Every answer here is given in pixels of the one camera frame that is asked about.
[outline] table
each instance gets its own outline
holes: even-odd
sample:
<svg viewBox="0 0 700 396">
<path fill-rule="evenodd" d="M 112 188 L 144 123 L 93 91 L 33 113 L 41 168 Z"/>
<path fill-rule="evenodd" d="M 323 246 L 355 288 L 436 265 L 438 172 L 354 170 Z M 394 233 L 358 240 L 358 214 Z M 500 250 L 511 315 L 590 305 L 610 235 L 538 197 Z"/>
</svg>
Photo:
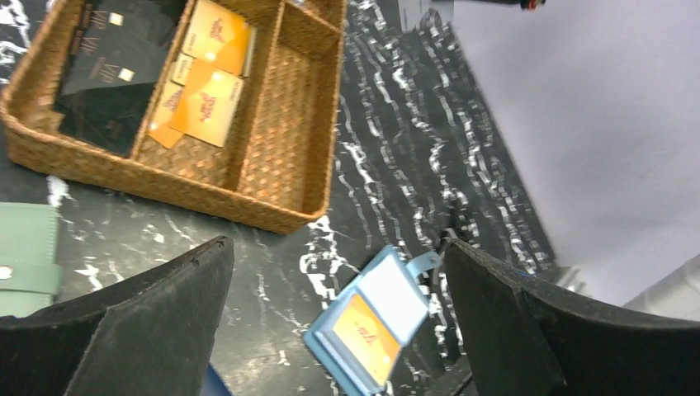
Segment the table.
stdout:
<svg viewBox="0 0 700 396">
<path fill-rule="evenodd" d="M 0 18 L 0 78 L 45 10 L 9 3 L 0 10 L 11 18 Z M 386 244 L 406 258 L 434 248 L 457 204 L 473 243 L 526 271 L 553 273 L 551 248 L 452 29 L 399 27 L 392 1 L 349 2 L 330 208 L 289 236 L 40 175 L 7 160 L 2 135 L 0 200 L 59 207 L 59 301 L 229 235 L 236 263 L 213 364 L 236 394 L 321 395 L 337 388 L 301 334 Z M 387 394 L 423 394 L 462 353 L 441 304 L 447 291 L 426 293 L 430 318 Z"/>
</svg>

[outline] green wallet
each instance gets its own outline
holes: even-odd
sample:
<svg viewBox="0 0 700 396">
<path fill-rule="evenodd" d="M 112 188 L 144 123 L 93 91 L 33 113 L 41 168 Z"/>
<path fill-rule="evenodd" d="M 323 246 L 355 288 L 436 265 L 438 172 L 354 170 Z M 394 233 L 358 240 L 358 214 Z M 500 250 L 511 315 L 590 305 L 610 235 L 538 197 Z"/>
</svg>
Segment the green wallet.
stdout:
<svg viewBox="0 0 700 396">
<path fill-rule="evenodd" d="M 0 202 L 0 317 L 29 316 L 53 303 L 58 214 L 50 205 Z"/>
</svg>

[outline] snap button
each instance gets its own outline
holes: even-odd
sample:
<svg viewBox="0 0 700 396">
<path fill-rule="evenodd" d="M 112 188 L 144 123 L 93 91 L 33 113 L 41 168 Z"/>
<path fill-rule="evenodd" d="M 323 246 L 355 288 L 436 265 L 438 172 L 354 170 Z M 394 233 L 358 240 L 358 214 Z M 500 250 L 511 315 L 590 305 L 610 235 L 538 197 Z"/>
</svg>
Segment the snap button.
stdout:
<svg viewBox="0 0 700 396">
<path fill-rule="evenodd" d="M 15 271 L 11 266 L 0 266 L 0 279 L 12 278 L 12 273 Z"/>
</svg>

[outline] brown rattan tray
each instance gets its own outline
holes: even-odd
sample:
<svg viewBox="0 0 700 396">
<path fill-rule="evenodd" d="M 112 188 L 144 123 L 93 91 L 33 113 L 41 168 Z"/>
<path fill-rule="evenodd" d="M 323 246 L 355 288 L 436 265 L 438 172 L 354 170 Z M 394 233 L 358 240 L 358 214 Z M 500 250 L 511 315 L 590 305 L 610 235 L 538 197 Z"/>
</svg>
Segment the brown rattan tray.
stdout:
<svg viewBox="0 0 700 396">
<path fill-rule="evenodd" d="M 128 158 L 57 132 L 52 105 L 85 0 L 60 0 L 2 93 L 7 156 L 37 172 L 291 233 L 328 207 L 345 0 L 215 0 L 258 29 L 252 72 L 225 147 L 146 134 L 195 0 Z"/>
</svg>

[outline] white sticker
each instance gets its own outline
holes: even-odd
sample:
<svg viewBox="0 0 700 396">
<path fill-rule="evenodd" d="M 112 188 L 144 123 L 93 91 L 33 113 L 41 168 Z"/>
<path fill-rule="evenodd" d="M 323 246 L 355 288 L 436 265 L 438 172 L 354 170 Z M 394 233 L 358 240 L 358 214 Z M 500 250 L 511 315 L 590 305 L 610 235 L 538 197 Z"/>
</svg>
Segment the white sticker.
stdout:
<svg viewBox="0 0 700 396">
<path fill-rule="evenodd" d="M 123 22 L 124 22 L 124 17 L 121 14 L 117 14 L 115 12 L 110 12 L 110 23 L 112 25 L 121 26 L 121 24 Z"/>
<path fill-rule="evenodd" d="M 134 72 L 132 72 L 131 70 L 129 70 L 129 69 L 127 69 L 127 68 L 123 68 L 123 69 L 119 72 L 119 78 L 121 78 L 121 79 L 124 80 L 124 81 L 131 81 L 131 79 L 132 79 L 133 77 L 134 77 Z"/>
</svg>

